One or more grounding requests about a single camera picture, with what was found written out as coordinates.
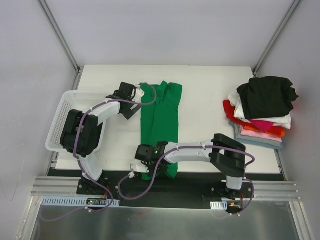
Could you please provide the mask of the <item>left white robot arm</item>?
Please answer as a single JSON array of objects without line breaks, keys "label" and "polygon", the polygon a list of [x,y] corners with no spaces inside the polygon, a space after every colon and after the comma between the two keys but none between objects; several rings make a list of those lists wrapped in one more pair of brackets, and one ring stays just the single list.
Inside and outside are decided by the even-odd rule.
[{"label": "left white robot arm", "polygon": [[116,115],[131,119],[141,109],[144,94],[140,85],[121,82],[112,94],[71,90],[61,98],[46,147],[66,151],[80,162],[83,176],[90,179],[88,188],[96,195],[106,189],[97,152],[107,120]]}]

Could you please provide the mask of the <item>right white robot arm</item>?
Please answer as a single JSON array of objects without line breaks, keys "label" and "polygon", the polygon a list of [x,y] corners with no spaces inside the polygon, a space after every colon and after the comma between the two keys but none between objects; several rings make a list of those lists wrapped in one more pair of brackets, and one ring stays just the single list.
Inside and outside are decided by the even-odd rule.
[{"label": "right white robot arm", "polygon": [[225,193],[232,198],[243,191],[243,177],[246,168],[246,146],[216,133],[211,140],[192,143],[158,142],[156,146],[138,146],[134,161],[130,164],[132,172],[146,173],[165,171],[181,162],[210,163],[226,176]]}]

